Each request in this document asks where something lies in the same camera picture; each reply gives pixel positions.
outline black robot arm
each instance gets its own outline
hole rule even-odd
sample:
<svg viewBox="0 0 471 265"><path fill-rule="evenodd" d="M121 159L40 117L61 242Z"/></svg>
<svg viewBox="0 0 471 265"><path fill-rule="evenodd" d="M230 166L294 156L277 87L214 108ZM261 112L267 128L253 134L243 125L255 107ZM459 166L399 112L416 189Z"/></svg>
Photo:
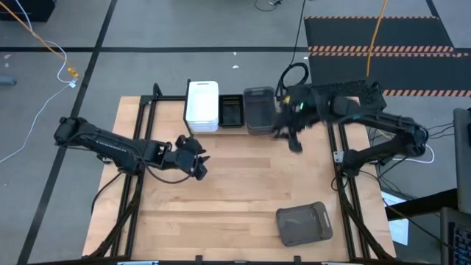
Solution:
<svg viewBox="0 0 471 265"><path fill-rule="evenodd" d="M176 149L172 150L169 142L132 140L102 130L84 118L62 117L54 139L58 146L83 146L109 158L126 174L139 174L151 166L160 170L180 169L201 180L208 172L203 163L209 157L199 156L206 151L196 139L184 135L178 137Z"/></svg>
<svg viewBox="0 0 471 265"><path fill-rule="evenodd" d="M353 83L366 85L364 81ZM335 84L338 87L343 85L352 85L352 82ZM325 88L330 86L296 85L287 89L275 123L275 137L288 139L291 151L302 151L297 133L317 122L330 121L340 124L355 122L395 134L392 140L361 151L337 152L336 162L348 174L357 175L360 168L370 161L386 162L395 155L417 157L424 154L428 131L422 125L411 118L363 107L346 97L325 93Z"/></svg>

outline gray storage bin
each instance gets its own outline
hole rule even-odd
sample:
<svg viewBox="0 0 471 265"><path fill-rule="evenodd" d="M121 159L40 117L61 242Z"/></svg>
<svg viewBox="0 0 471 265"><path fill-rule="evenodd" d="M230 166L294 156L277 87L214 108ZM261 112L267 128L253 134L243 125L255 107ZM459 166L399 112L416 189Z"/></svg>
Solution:
<svg viewBox="0 0 471 265"><path fill-rule="evenodd" d="M281 241L287 247L332 238L332 225L322 202L278 209L276 216Z"/></svg>
<svg viewBox="0 0 471 265"><path fill-rule="evenodd" d="M271 87L244 90L245 124L250 135L273 133L277 115L275 90Z"/></svg>

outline orange striped tape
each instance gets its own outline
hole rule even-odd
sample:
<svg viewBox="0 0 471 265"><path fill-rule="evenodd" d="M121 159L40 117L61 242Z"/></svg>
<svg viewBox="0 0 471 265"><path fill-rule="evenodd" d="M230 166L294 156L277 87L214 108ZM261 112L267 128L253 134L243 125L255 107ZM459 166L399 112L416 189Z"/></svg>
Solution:
<svg viewBox="0 0 471 265"><path fill-rule="evenodd" d="M421 19L440 19L434 16L384 16L383 19L411 19L411 18L421 18ZM307 19L378 19L377 16L365 16L365 15L353 15L353 16L339 16L339 15L317 15L317 16L305 16Z"/></svg>
<svg viewBox="0 0 471 265"><path fill-rule="evenodd" d="M372 52L373 57L468 57L468 53ZM309 56L366 57L368 52L311 52Z"/></svg>
<svg viewBox="0 0 471 265"><path fill-rule="evenodd" d="M310 46L311 52L368 52L369 46ZM374 46L373 52L453 52L450 46Z"/></svg>
<svg viewBox="0 0 471 265"><path fill-rule="evenodd" d="M432 90L432 91L424 91L424 90L411 90L411 89L385 89L383 91L383 96L471 96L471 91L465 90Z"/></svg>

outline black mat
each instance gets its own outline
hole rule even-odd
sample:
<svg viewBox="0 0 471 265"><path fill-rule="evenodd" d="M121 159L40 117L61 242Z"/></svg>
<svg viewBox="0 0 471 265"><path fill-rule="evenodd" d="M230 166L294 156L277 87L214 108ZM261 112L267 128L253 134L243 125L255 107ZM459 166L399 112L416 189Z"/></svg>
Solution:
<svg viewBox="0 0 471 265"><path fill-rule="evenodd" d="M304 22L308 45L369 46L377 19L378 17L306 17ZM442 22L435 17L384 17L375 45L453 47Z"/></svg>
<svg viewBox="0 0 471 265"><path fill-rule="evenodd" d="M365 79L366 59L367 53L313 52L309 58L312 82ZM405 96L406 91L407 96L471 95L469 54L374 53L370 67L370 77L389 96Z"/></svg>

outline paper sheet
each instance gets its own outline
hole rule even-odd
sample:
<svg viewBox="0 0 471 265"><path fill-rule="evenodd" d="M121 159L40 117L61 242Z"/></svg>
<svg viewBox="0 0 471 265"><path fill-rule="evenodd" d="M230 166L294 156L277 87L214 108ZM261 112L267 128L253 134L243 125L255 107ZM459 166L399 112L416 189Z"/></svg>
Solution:
<svg viewBox="0 0 471 265"><path fill-rule="evenodd" d="M395 205L397 203L405 202L404 199L392 196L391 194L387 194L384 191L381 192L381 196L388 203L388 205ZM407 219L390 221L389 229L391 231L393 241L407 246L409 235L409 221Z"/></svg>

